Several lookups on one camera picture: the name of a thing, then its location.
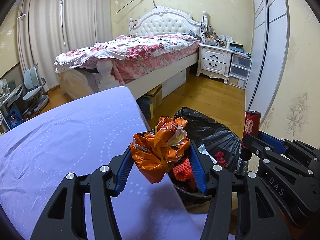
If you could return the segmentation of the white study desk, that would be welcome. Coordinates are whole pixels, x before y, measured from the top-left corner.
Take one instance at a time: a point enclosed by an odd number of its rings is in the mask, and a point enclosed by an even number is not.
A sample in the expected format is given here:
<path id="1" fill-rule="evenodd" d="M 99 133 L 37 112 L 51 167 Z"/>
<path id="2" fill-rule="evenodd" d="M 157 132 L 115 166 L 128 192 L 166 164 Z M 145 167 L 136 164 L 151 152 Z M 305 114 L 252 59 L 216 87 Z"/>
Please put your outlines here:
<path id="1" fill-rule="evenodd" d="M 16 109 L 16 101 L 21 97 L 24 86 L 23 84 L 18 85 L 12 92 L 1 97 L 1 125 L 4 122 L 7 130 L 11 130 L 9 123 L 7 122 L 8 109 L 11 105 L 13 105 Z"/>

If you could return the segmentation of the purple tablecloth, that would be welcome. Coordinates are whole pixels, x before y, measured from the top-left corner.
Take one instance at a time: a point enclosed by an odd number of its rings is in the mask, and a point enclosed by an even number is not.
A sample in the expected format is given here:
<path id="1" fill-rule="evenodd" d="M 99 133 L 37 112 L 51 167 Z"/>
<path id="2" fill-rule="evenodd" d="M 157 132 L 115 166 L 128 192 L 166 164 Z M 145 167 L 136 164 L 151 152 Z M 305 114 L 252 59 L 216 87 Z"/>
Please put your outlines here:
<path id="1" fill-rule="evenodd" d="M 124 153 L 148 127 L 120 86 L 56 107 L 1 136 L 1 206 L 24 239 L 64 176 L 92 173 Z M 191 214 L 169 177 L 151 184 L 133 167 L 112 199 L 123 239 L 200 239 L 205 214 Z"/>

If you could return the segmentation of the beige curtains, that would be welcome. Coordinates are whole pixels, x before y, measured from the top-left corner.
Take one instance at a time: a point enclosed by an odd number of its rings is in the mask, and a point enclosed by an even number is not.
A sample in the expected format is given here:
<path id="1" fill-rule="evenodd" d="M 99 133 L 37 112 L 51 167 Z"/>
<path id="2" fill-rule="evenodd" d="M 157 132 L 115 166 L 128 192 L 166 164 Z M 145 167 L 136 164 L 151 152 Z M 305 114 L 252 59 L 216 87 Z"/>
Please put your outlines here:
<path id="1" fill-rule="evenodd" d="M 55 58 L 112 38 L 110 0 L 20 0 L 17 46 L 26 72 L 37 65 L 45 90 L 59 84 Z"/>

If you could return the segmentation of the white bed frame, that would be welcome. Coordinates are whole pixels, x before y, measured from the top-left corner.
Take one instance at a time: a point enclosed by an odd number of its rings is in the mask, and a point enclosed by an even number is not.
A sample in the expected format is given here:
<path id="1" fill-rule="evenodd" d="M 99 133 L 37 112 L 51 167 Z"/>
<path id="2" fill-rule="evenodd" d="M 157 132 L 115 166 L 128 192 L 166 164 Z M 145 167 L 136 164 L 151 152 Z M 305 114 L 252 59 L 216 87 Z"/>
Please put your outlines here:
<path id="1" fill-rule="evenodd" d="M 55 59 L 62 91 L 79 99 L 117 86 L 135 98 L 195 64 L 207 12 L 196 21 L 186 12 L 159 5 L 129 20 L 129 35 L 70 50 Z"/>

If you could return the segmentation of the red cylindrical can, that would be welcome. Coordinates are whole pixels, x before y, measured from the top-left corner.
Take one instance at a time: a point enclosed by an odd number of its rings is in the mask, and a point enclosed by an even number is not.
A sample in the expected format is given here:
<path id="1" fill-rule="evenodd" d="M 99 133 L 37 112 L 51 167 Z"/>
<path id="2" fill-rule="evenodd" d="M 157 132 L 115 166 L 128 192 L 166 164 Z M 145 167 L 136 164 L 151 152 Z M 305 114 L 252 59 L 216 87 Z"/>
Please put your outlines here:
<path id="1" fill-rule="evenodd" d="M 245 147 L 245 136 L 250 134 L 254 137 L 258 136 L 260 127 L 261 113 L 259 111 L 246 111 L 245 113 L 245 124 L 242 136 L 242 147 Z"/>

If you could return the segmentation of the white nightstand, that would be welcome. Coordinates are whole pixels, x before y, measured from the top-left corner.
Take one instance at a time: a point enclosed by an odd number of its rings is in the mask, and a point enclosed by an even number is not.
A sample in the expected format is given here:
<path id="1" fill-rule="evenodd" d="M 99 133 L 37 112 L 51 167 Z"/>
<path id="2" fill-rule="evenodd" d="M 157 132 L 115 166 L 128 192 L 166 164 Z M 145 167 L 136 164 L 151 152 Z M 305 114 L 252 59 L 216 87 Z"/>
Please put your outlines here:
<path id="1" fill-rule="evenodd" d="M 196 76 L 223 80 L 227 84 L 233 51 L 227 48 L 200 44 Z"/>

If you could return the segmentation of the sliding wardrobe door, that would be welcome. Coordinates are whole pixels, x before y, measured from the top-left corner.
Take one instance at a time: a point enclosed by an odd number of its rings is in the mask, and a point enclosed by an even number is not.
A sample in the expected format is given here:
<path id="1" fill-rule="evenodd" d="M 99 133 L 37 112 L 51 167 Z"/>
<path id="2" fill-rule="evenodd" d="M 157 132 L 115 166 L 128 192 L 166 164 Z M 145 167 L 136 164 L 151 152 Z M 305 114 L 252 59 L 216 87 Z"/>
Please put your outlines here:
<path id="1" fill-rule="evenodd" d="M 287 0 L 253 0 L 254 29 L 251 70 L 245 88 L 245 109 L 267 117 L 284 72 L 290 37 Z"/>

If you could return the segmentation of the orange-red foam fruit net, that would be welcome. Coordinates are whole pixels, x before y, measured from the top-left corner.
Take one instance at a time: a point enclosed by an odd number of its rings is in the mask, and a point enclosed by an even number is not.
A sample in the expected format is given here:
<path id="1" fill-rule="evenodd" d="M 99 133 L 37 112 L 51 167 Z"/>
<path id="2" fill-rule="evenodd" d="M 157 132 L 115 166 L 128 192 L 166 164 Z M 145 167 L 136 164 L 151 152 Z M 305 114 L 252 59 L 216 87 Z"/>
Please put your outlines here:
<path id="1" fill-rule="evenodd" d="M 186 158 L 180 165 L 173 168 L 173 174 L 177 181 L 184 183 L 185 186 L 192 190 L 197 189 L 194 174 L 188 158 Z"/>

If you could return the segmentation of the orange snack bag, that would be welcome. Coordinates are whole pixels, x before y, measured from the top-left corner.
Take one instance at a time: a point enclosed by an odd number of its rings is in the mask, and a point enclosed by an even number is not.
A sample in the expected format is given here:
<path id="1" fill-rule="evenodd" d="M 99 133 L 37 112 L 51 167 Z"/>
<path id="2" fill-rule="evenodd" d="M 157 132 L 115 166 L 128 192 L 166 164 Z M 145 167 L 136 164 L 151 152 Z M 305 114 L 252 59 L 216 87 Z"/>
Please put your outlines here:
<path id="1" fill-rule="evenodd" d="M 150 183 L 161 182 L 166 173 L 185 159 L 190 147 L 190 139 L 184 129 L 187 124 L 188 121 L 182 117 L 161 116 L 153 130 L 133 136 L 131 157 Z"/>

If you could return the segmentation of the white box under bed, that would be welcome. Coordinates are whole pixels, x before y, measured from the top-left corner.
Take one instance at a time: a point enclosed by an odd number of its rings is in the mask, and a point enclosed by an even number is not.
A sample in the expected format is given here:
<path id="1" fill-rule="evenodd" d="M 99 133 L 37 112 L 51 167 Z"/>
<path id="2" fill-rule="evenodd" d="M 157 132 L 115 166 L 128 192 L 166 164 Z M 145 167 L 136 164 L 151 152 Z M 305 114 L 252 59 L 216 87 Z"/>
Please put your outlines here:
<path id="1" fill-rule="evenodd" d="M 182 86 L 186 81 L 186 70 L 182 70 L 173 77 L 162 83 L 162 98 L 165 98 L 170 93 Z"/>

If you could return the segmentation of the cardboard box under bed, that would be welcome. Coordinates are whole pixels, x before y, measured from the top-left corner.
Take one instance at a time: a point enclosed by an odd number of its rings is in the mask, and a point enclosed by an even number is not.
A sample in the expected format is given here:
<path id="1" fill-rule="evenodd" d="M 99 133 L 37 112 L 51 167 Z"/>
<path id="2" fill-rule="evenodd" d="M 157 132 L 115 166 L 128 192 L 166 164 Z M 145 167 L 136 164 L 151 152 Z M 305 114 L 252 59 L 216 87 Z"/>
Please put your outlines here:
<path id="1" fill-rule="evenodd" d="M 153 119 L 154 111 L 162 104 L 162 85 L 158 85 L 136 100 L 146 119 Z"/>

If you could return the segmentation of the black trash bag bin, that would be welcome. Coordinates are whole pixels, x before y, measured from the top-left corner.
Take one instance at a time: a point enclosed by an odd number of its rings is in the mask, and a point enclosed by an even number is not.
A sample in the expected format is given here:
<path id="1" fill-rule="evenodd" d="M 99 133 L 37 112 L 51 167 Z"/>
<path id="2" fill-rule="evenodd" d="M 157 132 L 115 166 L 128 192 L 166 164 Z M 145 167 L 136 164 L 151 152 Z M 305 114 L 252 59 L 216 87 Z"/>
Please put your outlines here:
<path id="1" fill-rule="evenodd" d="M 174 118 L 178 117 L 188 121 L 184 129 L 188 133 L 188 138 L 194 141 L 197 147 L 203 146 L 214 160 L 216 152 L 224 152 L 228 163 L 227 170 L 240 176 L 245 175 L 248 162 L 240 158 L 241 140 L 234 132 L 227 126 L 188 107 L 182 107 L 177 111 Z M 185 205 L 202 204 L 209 200 L 209 197 L 202 195 L 198 188 L 192 190 L 184 183 L 177 181 L 173 170 L 169 172 L 169 177 Z"/>

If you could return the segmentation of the plastic drawer unit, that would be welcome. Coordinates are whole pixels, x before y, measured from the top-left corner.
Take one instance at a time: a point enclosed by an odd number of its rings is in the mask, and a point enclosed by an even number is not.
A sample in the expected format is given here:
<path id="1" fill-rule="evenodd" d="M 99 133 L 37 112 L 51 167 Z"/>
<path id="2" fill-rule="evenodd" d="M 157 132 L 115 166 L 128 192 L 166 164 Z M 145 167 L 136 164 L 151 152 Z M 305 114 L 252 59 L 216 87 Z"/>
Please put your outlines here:
<path id="1" fill-rule="evenodd" d="M 245 89 L 252 65 L 249 56 L 242 53 L 233 53 L 227 83 Z"/>

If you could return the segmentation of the pink floral quilt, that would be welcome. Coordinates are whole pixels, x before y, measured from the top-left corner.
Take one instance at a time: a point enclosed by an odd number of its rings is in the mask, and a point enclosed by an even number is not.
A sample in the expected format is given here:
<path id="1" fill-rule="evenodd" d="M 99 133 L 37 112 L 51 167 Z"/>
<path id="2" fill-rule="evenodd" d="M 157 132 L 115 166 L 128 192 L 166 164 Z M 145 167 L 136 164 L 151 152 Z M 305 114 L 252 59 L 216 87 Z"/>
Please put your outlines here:
<path id="1" fill-rule="evenodd" d="M 100 73 L 112 67 L 111 74 L 121 85 L 197 52 L 200 40 L 187 34 L 118 36 L 92 47 L 70 50 L 58 55 L 57 73 L 74 68 L 97 69 Z"/>

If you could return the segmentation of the dark red ribbon bow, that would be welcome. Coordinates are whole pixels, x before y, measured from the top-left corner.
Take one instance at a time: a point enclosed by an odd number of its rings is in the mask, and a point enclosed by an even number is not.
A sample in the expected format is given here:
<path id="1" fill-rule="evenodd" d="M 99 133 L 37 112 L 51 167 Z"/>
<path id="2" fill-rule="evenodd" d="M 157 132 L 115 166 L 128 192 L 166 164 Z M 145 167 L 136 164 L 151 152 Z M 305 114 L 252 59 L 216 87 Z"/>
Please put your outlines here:
<path id="1" fill-rule="evenodd" d="M 225 153 L 222 151 L 218 151 L 215 153 L 215 160 L 217 161 L 217 164 L 224 167 L 224 168 L 228 168 L 228 163 L 225 159 Z"/>

